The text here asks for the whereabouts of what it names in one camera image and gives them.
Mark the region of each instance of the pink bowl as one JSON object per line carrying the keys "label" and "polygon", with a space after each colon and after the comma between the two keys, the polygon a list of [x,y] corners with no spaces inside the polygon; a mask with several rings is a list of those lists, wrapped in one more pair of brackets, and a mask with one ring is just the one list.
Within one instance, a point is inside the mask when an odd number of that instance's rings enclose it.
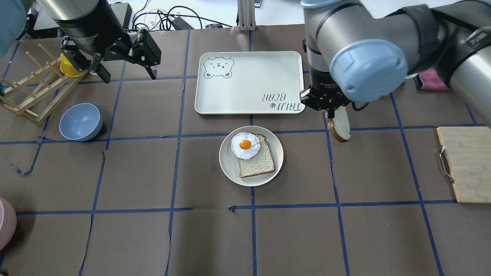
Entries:
{"label": "pink bowl", "polygon": [[12,239],[17,226],[14,207],[0,197],[0,250]]}

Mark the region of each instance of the blue bowl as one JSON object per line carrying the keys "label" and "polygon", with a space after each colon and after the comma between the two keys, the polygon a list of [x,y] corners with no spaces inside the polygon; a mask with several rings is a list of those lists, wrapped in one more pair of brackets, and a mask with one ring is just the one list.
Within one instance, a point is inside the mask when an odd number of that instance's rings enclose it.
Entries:
{"label": "blue bowl", "polygon": [[94,138],[102,128],[102,117],[93,104],[83,103],[72,106],[60,120],[60,133],[73,141],[87,141]]}

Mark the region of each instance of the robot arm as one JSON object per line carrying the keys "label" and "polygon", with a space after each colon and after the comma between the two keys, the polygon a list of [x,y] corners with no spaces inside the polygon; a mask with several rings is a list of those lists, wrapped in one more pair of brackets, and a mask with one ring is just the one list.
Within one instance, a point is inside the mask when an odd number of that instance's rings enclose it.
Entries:
{"label": "robot arm", "polygon": [[326,110],[371,102],[408,74],[439,76],[491,125],[491,6],[461,1],[402,8],[374,19],[358,0],[303,0],[311,88],[307,106]]}
{"label": "robot arm", "polygon": [[[10,8],[4,9],[4,12],[22,10],[25,24],[25,11],[22,7],[29,6],[32,2],[33,0],[22,0],[22,3],[20,0],[7,0],[5,3],[9,4]],[[143,29],[131,38],[123,30],[106,0],[38,0],[38,2],[67,34],[61,45],[61,52],[76,70],[88,70],[109,83],[110,73],[101,61],[126,60],[143,66],[153,80],[157,77],[155,65],[160,64],[162,52],[150,33]],[[9,47],[8,41],[8,37],[4,39],[3,45],[0,43],[0,49]],[[90,55],[92,59],[87,59],[80,50]]]}

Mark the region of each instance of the bread slice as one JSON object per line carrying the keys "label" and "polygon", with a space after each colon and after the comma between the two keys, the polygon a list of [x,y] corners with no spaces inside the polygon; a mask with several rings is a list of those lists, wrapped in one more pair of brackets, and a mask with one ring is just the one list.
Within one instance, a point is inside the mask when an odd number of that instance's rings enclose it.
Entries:
{"label": "bread slice", "polygon": [[350,134],[350,122],[348,120],[348,113],[346,112],[346,107],[339,107],[334,113],[334,118],[327,118],[327,129],[331,136],[344,143],[348,142],[351,138]]}
{"label": "bread slice", "polygon": [[254,134],[259,138],[261,148],[253,158],[249,160],[239,159],[239,176],[249,177],[274,172],[274,161],[271,150],[266,142],[266,137]]}

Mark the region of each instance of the pink towel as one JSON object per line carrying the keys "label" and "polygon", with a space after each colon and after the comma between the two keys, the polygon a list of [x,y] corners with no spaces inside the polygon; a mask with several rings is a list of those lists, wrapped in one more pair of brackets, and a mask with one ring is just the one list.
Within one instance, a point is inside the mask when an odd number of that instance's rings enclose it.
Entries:
{"label": "pink towel", "polygon": [[449,90],[445,83],[440,80],[436,70],[430,68],[424,72],[419,73],[414,77],[416,85],[422,90]]}

